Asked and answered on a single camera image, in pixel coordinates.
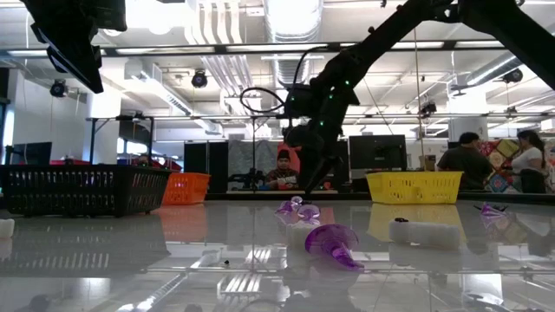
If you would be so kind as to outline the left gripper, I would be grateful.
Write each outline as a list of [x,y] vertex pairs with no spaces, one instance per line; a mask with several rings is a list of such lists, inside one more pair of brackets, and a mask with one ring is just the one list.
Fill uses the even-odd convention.
[[101,49],[91,43],[95,22],[79,1],[23,0],[33,17],[31,29],[46,44],[47,56],[60,73],[73,75],[90,91],[104,91],[99,68]]

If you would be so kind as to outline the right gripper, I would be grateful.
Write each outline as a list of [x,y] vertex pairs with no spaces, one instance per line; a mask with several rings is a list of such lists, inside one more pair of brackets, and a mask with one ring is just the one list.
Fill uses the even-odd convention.
[[[291,147],[300,147],[301,185],[306,193],[311,193],[319,182],[321,157],[332,154],[339,134],[343,131],[346,106],[326,107],[313,114],[306,124],[287,130],[284,142]],[[331,156],[323,161],[320,187],[335,190],[342,183],[343,159]]]

